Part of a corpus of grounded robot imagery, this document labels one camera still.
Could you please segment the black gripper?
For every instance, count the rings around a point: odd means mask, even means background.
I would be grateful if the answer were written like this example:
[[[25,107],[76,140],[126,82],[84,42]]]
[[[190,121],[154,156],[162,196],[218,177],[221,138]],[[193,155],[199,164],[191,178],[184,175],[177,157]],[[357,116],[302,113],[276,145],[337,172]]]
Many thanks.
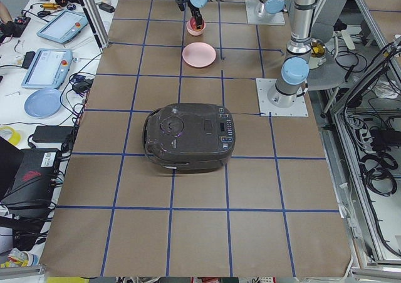
[[[186,7],[188,7],[191,11],[192,14],[194,14],[192,17],[195,18],[195,20],[197,21],[197,24],[200,25],[202,24],[202,28],[203,28],[203,18],[200,14],[200,10],[199,8],[195,7],[190,0],[175,0],[176,4],[179,7],[179,10],[181,12],[184,12]]]

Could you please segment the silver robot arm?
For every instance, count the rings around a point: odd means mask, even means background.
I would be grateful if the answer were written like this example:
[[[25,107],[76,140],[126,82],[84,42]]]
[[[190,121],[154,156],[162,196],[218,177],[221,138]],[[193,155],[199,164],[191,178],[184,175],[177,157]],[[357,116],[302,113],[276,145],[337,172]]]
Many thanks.
[[[204,21],[200,12],[208,2],[235,0],[175,0],[181,11],[188,7],[195,19],[195,28],[201,29]],[[286,0],[257,0],[257,13],[271,14],[281,12]],[[308,61],[311,55],[311,29],[318,0],[292,0],[293,22],[291,38],[287,43],[286,57],[281,68],[281,77],[270,87],[268,100],[279,108],[290,107],[297,98],[300,86],[309,74]]]

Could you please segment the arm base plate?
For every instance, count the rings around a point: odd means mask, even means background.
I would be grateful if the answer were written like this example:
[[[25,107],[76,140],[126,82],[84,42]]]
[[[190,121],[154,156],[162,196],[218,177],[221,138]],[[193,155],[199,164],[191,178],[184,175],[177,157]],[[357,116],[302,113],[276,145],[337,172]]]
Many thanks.
[[[276,89],[276,79],[256,78],[256,91],[261,116],[308,117],[301,87],[295,95],[283,95]]]
[[[284,26],[284,0],[246,0],[247,23],[254,25]]]

